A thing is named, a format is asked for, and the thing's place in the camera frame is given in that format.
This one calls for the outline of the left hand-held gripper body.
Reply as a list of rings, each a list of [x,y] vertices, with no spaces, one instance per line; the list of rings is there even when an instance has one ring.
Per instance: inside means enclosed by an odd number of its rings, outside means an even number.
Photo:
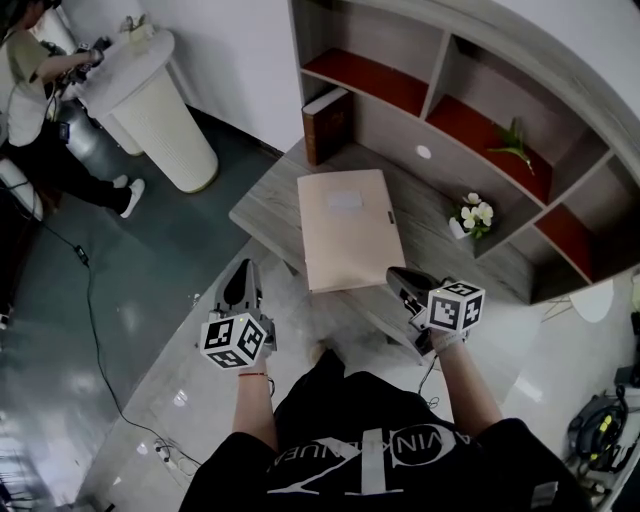
[[[213,309],[201,326],[199,351],[222,370],[252,368],[268,350],[276,350],[275,323],[262,309],[252,306],[249,273],[249,304],[226,305],[223,290],[229,278],[216,290]]]

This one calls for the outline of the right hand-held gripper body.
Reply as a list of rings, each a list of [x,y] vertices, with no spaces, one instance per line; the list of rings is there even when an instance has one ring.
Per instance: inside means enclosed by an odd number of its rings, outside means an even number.
[[[399,292],[410,312],[409,339],[425,355],[431,348],[434,330],[465,334],[482,317],[486,291],[464,281],[457,281],[428,291],[403,287]]]

